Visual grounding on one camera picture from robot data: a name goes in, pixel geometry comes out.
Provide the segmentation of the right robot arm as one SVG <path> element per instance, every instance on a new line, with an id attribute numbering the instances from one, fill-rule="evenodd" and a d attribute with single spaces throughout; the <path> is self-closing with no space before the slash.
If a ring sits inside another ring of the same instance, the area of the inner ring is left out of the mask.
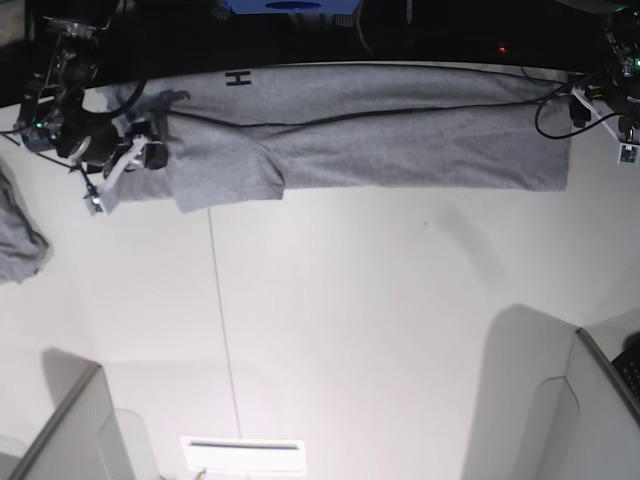
<path id="1" fill-rule="evenodd" d="M 149 121 L 138 121 L 121 134 L 115 121 L 132 112 L 146 82 L 136 83 L 116 109 L 85 109 L 86 88 L 99 71 L 99 42 L 117 16 L 118 1 L 41 1 L 27 14 L 26 36 L 36 43 L 31 75 L 24 89 L 13 128 L 22 144 L 41 156 L 53 150 L 54 161 L 72 171 L 100 173 L 115 170 L 136 140 L 142 150 L 124 163 L 127 172 L 160 170 L 168 163 L 166 145 Z"/>

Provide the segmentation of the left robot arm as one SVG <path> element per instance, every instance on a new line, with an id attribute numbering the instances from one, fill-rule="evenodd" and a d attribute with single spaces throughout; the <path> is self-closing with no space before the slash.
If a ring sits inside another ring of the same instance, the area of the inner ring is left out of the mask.
<path id="1" fill-rule="evenodd" d="M 581 12 L 603 20 L 603 67 L 588 88 L 587 97 L 595 99 L 593 90 L 602 91 L 599 100 L 620 114 L 622 131 L 639 128 L 639 2 L 638 1 L 563 1 Z"/>

